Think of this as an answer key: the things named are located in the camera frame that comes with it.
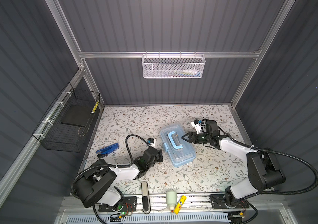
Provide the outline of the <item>light blue plastic tool box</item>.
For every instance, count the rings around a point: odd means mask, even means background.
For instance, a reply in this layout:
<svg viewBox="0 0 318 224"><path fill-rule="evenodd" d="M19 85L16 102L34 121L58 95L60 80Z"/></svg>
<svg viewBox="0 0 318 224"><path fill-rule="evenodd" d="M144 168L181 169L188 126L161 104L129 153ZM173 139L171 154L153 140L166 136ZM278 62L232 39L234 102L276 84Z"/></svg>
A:
<svg viewBox="0 0 318 224"><path fill-rule="evenodd" d="M193 145L182 139L185 134L179 123L165 126L160 131L164 150L176 168L188 164L196 158Z"/></svg>

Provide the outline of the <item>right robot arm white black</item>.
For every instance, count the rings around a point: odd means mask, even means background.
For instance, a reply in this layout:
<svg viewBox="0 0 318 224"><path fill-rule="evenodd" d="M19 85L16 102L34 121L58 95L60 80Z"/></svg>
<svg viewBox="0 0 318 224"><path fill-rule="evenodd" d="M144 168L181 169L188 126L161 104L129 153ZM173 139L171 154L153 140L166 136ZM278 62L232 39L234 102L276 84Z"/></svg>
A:
<svg viewBox="0 0 318 224"><path fill-rule="evenodd" d="M241 143L220 128L214 120L195 120L192 125L195 131L184 134L181 137L184 141L222 150L246 162L248 177L225 190L222 201L228 208L234 208L244 199L256 195L298 195L312 191L318 186L318 171L314 166L297 156ZM270 191L271 187L286 181L277 159L279 155L307 166L314 174L313 183L300 190Z"/></svg>

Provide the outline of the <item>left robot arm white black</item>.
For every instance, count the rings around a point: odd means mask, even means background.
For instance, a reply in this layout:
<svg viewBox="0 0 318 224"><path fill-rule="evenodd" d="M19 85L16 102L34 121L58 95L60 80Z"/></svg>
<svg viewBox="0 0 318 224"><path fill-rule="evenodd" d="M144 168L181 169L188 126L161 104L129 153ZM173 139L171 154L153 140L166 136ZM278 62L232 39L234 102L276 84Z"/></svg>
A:
<svg viewBox="0 0 318 224"><path fill-rule="evenodd" d="M143 155L134 159L129 149L128 140L131 137L142 140L147 149ZM145 176L150 168L163 162L162 150L156 149L144 138L130 134L125 139L125 146L130 157L128 164L109 164L99 159L74 178L71 184L71 194L81 200L85 208L103 203L110 207L121 208L124 203L122 192L114 183L122 180L137 180Z"/></svg>

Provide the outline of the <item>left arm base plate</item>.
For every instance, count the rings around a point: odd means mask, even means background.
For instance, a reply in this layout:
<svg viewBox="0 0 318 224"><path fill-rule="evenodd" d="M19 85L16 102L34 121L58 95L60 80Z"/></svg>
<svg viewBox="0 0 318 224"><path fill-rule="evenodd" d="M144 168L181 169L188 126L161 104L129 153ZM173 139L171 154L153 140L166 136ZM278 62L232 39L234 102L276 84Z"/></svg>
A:
<svg viewBox="0 0 318 224"><path fill-rule="evenodd" d="M134 212L137 208L137 200L137 197L124 197L114 206L100 203L98 212Z"/></svg>

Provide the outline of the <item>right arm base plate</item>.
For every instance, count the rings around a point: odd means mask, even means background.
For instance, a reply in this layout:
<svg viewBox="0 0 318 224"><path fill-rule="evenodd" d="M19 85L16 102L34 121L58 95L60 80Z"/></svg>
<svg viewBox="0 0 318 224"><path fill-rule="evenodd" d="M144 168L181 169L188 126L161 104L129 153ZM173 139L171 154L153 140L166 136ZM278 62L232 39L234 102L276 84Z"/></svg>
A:
<svg viewBox="0 0 318 224"><path fill-rule="evenodd" d="M250 206L246 201L237 199L234 202L227 202L225 194L210 194L209 200L212 209L248 209Z"/></svg>

